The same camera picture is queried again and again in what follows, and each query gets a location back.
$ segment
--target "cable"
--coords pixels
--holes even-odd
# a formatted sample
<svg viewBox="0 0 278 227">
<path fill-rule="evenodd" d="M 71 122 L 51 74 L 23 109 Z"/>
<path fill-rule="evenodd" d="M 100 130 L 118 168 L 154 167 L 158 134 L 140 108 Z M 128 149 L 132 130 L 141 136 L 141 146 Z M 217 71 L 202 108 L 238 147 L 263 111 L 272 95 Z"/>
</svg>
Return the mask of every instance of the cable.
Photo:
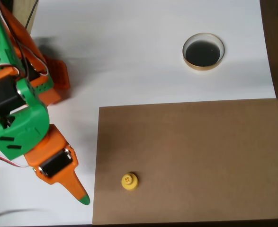
<svg viewBox="0 0 278 227">
<path fill-rule="evenodd" d="M 20 75 L 20 70 L 16 66 L 13 66 L 12 64 L 8 64 L 8 63 L 0 63 L 0 67 L 8 67 L 8 66 L 13 67 L 15 70 L 18 71 L 18 74 Z"/>
<path fill-rule="evenodd" d="M 1 3 L 0 3 L 0 16 L 1 16 L 2 20 L 3 20 L 3 22 L 5 23 L 7 29 L 10 31 L 12 37 L 15 39 L 16 44 L 18 45 L 18 48 L 20 49 L 21 58 L 22 58 L 22 60 L 24 61 L 24 64 L 25 64 L 25 77 L 28 78 L 28 65 L 27 65 L 26 58 L 25 58 L 24 53 L 23 53 L 23 51 L 22 51 L 22 49 L 21 49 L 21 46 L 20 46 L 19 40 L 17 39 L 16 34 L 14 33 L 14 31 L 13 31 L 12 28 L 10 27 L 9 23 L 7 22 L 6 18 L 5 18 L 4 15 L 2 14 Z"/>
<path fill-rule="evenodd" d="M 35 2 L 35 4 L 34 4 L 33 9 L 32 9 L 32 12 L 34 11 L 34 9 L 35 9 L 35 7 L 36 7 L 37 2 L 38 2 L 38 0 L 36 0 L 36 2 Z M 17 45 L 18 45 L 18 48 L 20 49 L 20 52 L 21 52 L 21 55 L 22 55 L 22 59 L 23 59 L 23 61 L 24 61 L 24 63 L 25 63 L 25 66 L 26 66 L 26 77 L 28 77 L 28 65 L 27 65 L 27 61 L 26 61 L 26 59 L 25 59 L 25 57 L 24 57 L 24 53 L 23 53 L 23 51 L 22 51 L 22 49 L 21 49 L 21 46 L 23 46 L 24 48 L 26 48 L 36 59 L 38 59 L 38 60 L 45 66 L 46 74 L 40 73 L 40 75 L 42 75 L 42 76 L 48 76 L 49 70 L 48 70 L 48 67 L 46 66 L 46 63 L 45 63 L 44 61 L 42 61 L 42 60 L 41 60 L 38 56 L 36 56 L 27 46 L 25 46 L 23 43 L 21 43 L 21 42 L 17 39 L 17 37 L 16 37 L 15 33 L 13 32 L 13 30 L 11 29 L 9 23 L 7 23 L 5 17 L 4 17 L 3 14 L 2 14 L 1 6 L 0 6 L 0 16 L 1 16 L 2 20 L 3 20 L 3 22 L 5 23 L 6 27 L 7 27 L 8 30 L 10 31 L 11 35 L 12 35 L 13 38 L 15 39 L 15 41 L 16 41 L 16 43 L 17 43 Z"/>
<path fill-rule="evenodd" d="M 1 155 L 0 155 L 0 160 L 2 160 L 4 162 L 7 162 L 8 164 L 11 164 L 11 165 L 16 166 L 16 167 L 22 167 L 22 168 L 29 167 L 29 166 L 19 165 L 19 164 L 13 162 L 13 161 L 10 161 L 8 158 L 1 156 Z"/>
<path fill-rule="evenodd" d="M 26 22 L 26 25 L 25 25 L 25 29 L 27 29 L 28 23 L 29 23 L 29 21 L 30 21 L 30 19 L 31 19 L 31 16 L 33 15 L 33 12 L 35 11 L 35 7 L 36 7 L 36 5 L 37 5 L 38 2 L 39 2 L 39 0 L 36 0 L 36 2 L 35 2 L 35 4 L 34 4 L 33 8 L 31 9 L 31 12 L 30 12 L 30 14 L 29 14 L 29 17 L 28 17 L 27 22 Z"/>
<path fill-rule="evenodd" d="M 49 73 L 49 70 L 48 70 L 48 67 L 46 66 L 45 62 L 42 61 L 42 59 L 40 59 L 38 56 L 35 55 L 35 53 L 33 53 L 27 46 L 25 46 L 23 43 L 20 43 L 21 46 L 23 46 L 25 49 L 27 49 L 37 60 L 39 60 L 45 67 L 46 69 L 46 74 L 43 74 L 40 72 L 40 75 L 42 76 L 48 76 L 48 73 Z"/>
</svg>

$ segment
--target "yellow cap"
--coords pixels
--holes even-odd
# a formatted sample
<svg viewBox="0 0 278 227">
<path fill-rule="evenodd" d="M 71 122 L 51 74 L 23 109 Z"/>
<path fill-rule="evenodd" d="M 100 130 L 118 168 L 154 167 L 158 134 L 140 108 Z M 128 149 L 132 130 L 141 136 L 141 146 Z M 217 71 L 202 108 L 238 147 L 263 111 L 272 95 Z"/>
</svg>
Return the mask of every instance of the yellow cap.
<svg viewBox="0 0 278 227">
<path fill-rule="evenodd" d="M 138 186 L 138 178 L 134 174 L 128 173 L 122 177 L 121 183 L 125 189 L 132 191 Z"/>
</svg>

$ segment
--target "black liquid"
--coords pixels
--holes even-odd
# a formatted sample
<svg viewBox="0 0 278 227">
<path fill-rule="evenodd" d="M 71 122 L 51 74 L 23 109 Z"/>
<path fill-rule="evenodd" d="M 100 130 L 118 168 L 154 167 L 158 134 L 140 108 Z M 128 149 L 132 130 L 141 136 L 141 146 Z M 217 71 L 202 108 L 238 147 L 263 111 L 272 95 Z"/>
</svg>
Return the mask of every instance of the black liquid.
<svg viewBox="0 0 278 227">
<path fill-rule="evenodd" d="M 193 42 L 185 53 L 185 58 L 189 63 L 202 67 L 215 64 L 219 57 L 219 47 L 207 41 Z"/>
</svg>

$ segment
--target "orange robot part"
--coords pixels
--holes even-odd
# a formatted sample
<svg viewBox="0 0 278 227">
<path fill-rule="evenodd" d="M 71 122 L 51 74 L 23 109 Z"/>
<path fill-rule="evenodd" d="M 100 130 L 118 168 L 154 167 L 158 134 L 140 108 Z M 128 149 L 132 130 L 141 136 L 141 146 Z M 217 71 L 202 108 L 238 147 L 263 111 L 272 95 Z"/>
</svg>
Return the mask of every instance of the orange robot part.
<svg viewBox="0 0 278 227">
<path fill-rule="evenodd" d="M 59 152 L 64 152 L 71 160 L 71 163 L 49 177 L 49 174 L 43 166 L 51 165 L 52 160 L 59 155 Z M 24 157 L 28 164 L 34 168 L 36 175 L 40 179 L 49 184 L 58 182 L 83 204 L 88 205 L 90 203 L 88 194 L 74 171 L 78 166 L 76 154 L 54 124 L 50 125 L 49 131 L 44 139 L 31 151 L 26 153 Z"/>
</svg>

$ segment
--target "cup rim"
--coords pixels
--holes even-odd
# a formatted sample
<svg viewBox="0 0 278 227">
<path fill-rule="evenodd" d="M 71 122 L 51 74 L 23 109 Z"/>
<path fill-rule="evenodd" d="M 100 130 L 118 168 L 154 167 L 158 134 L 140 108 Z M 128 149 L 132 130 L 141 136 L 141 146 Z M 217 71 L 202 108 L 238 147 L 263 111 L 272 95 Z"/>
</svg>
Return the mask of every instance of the cup rim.
<svg viewBox="0 0 278 227">
<path fill-rule="evenodd" d="M 209 65 L 209 66 L 197 66 L 197 65 L 194 65 L 194 64 L 190 63 L 189 61 L 187 61 L 187 59 L 185 58 L 185 55 L 184 55 L 184 52 L 185 52 L 185 51 L 184 51 L 184 48 L 185 48 L 185 44 L 187 43 L 187 41 L 188 41 L 189 39 L 192 39 L 192 38 L 195 37 L 195 36 L 203 35 L 203 34 L 208 34 L 208 35 L 214 36 L 215 38 L 217 38 L 217 39 L 221 42 L 221 44 L 222 44 L 222 46 L 223 46 L 223 54 L 222 54 L 221 59 L 218 60 L 215 64 L 212 64 L 212 65 Z M 191 68 L 193 68 L 193 69 L 195 69 L 195 70 L 210 70 L 210 69 L 215 68 L 217 65 L 219 65 L 219 64 L 221 63 L 221 61 L 222 61 L 222 59 L 223 59 L 223 57 L 224 57 L 224 55 L 225 55 L 225 46 L 224 46 L 223 41 L 222 41 L 218 36 L 216 36 L 215 34 L 208 33 L 208 32 L 197 33 L 197 34 L 195 34 L 195 35 L 192 35 L 191 37 L 189 37 L 189 38 L 185 41 L 185 43 L 184 43 L 184 45 L 183 45 L 183 48 L 182 48 L 182 55 L 183 55 L 183 59 L 184 59 L 185 63 L 186 63 L 188 66 L 190 66 Z"/>
</svg>

